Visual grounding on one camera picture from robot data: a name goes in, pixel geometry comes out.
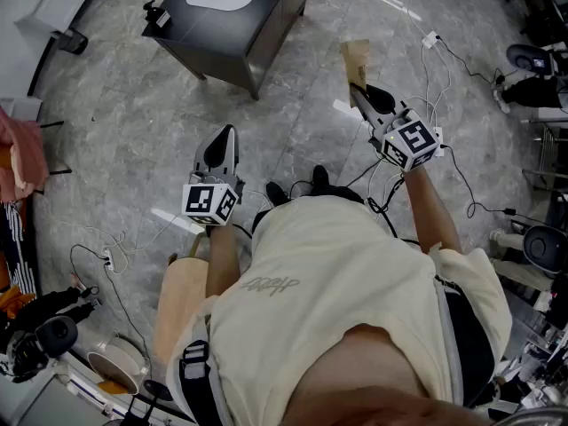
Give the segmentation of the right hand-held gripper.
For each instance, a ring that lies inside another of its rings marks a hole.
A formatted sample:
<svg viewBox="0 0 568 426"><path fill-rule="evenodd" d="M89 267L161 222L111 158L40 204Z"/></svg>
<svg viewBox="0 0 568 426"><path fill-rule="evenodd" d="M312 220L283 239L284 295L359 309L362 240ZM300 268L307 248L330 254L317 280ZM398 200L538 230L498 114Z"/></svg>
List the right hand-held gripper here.
<svg viewBox="0 0 568 426"><path fill-rule="evenodd" d="M404 99L396 87L369 82L365 91L351 83L350 96L364 120L374 125L369 143L378 154L402 171L422 166L439 149L436 132L414 109L403 108L401 102ZM394 115L385 115L381 119L379 114Z"/></svg>

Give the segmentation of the brown paper piece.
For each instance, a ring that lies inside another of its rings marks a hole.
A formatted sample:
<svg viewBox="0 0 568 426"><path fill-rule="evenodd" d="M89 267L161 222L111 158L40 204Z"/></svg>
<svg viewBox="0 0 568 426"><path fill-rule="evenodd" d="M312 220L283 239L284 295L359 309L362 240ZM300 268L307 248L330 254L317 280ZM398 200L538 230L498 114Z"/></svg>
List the brown paper piece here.
<svg viewBox="0 0 568 426"><path fill-rule="evenodd" d="M367 59L370 49L368 39L345 41L340 44L350 94L352 108L359 107L355 91L363 93L367 89Z"/></svg>

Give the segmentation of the person's left forearm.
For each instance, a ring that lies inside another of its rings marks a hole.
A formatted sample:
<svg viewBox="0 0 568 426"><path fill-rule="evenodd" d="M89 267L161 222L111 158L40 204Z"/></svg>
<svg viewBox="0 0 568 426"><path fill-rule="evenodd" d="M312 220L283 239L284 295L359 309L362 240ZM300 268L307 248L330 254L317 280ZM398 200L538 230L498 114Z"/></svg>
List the person's left forearm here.
<svg viewBox="0 0 568 426"><path fill-rule="evenodd" d="M241 276L237 241L232 224L214 226L209 236L209 266L205 295L221 296Z"/></svg>

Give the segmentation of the person's right forearm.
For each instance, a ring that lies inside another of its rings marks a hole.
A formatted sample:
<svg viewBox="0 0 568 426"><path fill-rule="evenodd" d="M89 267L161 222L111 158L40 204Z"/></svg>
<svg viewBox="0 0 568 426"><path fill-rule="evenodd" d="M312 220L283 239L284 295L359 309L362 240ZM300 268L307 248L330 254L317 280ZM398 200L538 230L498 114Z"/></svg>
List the person's right forearm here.
<svg viewBox="0 0 568 426"><path fill-rule="evenodd" d="M462 252L462 245L449 212L440 199L427 170L420 166L403 175L423 253L440 244L442 249Z"/></svg>

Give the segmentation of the person's left black shoe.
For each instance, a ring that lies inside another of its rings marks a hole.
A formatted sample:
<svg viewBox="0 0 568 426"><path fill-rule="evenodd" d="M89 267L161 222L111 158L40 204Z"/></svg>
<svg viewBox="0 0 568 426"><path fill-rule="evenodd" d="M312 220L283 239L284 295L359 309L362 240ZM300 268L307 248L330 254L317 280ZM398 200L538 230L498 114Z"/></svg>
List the person's left black shoe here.
<svg viewBox="0 0 568 426"><path fill-rule="evenodd" d="M265 186L266 196L273 207L279 207L290 202L288 195L275 182L271 181Z"/></svg>

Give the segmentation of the black vanity cabinet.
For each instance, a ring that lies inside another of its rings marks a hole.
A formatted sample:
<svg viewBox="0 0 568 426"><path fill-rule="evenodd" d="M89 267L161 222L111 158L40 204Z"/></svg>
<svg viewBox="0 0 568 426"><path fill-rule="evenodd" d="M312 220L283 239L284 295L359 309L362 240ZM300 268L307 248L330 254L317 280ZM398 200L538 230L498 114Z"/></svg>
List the black vanity cabinet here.
<svg viewBox="0 0 568 426"><path fill-rule="evenodd" d="M163 0L170 19L149 22L142 36L155 40L200 80L209 77L258 92L286 36L304 15L306 0L251 0L234 11Z"/></svg>

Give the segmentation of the wooden stool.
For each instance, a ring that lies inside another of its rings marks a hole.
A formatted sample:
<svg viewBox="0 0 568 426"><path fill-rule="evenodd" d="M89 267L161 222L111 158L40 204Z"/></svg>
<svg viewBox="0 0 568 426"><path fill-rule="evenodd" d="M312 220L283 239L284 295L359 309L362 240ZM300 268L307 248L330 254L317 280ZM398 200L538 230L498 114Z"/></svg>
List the wooden stool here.
<svg viewBox="0 0 568 426"><path fill-rule="evenodd" d="M199 233L195 236L188 256L178 257L174 253L168 259L153 339L154 356L163 365L169 363L178 338L205 299L209 263L195 256L205 235L206 233Z"/></svg>

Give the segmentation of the metal rack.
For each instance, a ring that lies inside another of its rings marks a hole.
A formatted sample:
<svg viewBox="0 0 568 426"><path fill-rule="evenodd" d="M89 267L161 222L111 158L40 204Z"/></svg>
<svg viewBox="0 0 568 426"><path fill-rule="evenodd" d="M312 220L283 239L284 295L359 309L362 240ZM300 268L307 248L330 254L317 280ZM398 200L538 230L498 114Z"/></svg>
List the metal rack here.
<svg viewBox="0 0 568 426"><path fill-rule="evenodd" d="M568 118L524 120L536 131L538 146L535 167L523 169L534 190L568 195Z"/></svg>

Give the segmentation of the pink chair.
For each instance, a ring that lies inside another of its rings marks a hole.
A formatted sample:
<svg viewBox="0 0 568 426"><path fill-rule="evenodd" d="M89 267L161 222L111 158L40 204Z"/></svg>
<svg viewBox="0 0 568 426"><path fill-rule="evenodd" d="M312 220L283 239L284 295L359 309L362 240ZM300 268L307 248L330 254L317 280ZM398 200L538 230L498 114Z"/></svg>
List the pink chair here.
<svg viewBox="0 0 568 426"><path fill-rule="evenodd" d="M69 168L49 170L43 150L42 129L60 126L59 121L40 125L12 118L0 105L0 203L43 193L49 176L70 174Z"/></svg>

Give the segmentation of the black round device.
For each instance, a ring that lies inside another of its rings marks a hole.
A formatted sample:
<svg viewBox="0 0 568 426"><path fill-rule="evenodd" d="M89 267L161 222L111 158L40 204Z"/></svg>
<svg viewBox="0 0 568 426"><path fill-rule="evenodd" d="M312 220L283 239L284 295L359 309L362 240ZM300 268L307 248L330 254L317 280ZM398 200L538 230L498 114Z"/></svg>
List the black round device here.
<svg viewBox="0 0 568 426"><path fill-rule="evenodd" d="M530 227L523 238L525 258L550 275L568 275L568 233L547 225Z"/></svg>

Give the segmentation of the white vanity cabinet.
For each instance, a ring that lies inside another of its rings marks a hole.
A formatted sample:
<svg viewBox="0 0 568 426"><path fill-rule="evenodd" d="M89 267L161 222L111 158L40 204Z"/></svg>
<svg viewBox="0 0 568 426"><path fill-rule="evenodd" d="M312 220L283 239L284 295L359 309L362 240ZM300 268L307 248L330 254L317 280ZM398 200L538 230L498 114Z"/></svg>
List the white vanity cabinet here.
<svg viewBox="0 0 568 426"><path fill-rule="evenodd" d="M24 0L15 23L50 35L66 32L85 0Z"/></svg>

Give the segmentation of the black white striped sofa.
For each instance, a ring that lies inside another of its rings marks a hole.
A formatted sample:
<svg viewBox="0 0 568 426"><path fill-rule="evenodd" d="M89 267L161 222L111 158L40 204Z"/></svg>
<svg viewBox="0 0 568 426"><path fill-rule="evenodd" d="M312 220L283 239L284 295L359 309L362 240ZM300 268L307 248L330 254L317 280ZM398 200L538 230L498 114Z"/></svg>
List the black white striped sofa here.
<svg viewBox="0 0 568 426"><path fill-rule="evenodd" d="M0 203L0 249L8 271L10 285L22 294L38 294L35 236L25 230L15 202Z"/></svg>

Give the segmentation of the round white coffee table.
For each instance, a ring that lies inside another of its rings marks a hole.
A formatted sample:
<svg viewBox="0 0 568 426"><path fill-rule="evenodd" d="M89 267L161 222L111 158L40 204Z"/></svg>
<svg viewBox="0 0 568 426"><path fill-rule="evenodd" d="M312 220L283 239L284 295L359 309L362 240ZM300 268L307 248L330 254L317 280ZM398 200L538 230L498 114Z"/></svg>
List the round white coffee table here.
<svg viewBox="0 0 568 426"><path fill-rule="evenodd" d="M137 395L149 375L150 359L127 339L118 334L109 336L90 351L87 360L91 369L103 379L121 385L125 394Z"/></svg>

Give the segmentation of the black device pile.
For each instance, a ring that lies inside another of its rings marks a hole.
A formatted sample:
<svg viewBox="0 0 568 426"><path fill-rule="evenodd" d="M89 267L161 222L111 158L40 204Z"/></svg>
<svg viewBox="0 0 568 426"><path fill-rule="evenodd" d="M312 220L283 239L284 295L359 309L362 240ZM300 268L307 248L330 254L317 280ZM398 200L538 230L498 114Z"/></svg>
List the black device pile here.
<svg viewBox="0 0 568 426"><path fill-rule="evenodd" d="M66 353L78 337L77 324L95 311L93 302L78 301L99 292L97 287L51 292L35 297L17 317L0 324L0 375L23 383Z"/></svg>

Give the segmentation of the orange cushion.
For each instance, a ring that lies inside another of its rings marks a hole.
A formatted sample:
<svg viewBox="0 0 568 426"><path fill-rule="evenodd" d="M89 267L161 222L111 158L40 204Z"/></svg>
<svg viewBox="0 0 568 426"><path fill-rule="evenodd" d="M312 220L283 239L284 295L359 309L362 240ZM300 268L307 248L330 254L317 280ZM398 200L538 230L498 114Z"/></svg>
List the orange cushion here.
<svg viewBox="0 0 568 426"><path fill-rule="evenodd" d="M35 293L23 293L18 285L0 293L0 324L14 320L19 310L36 298Z"/></svg>

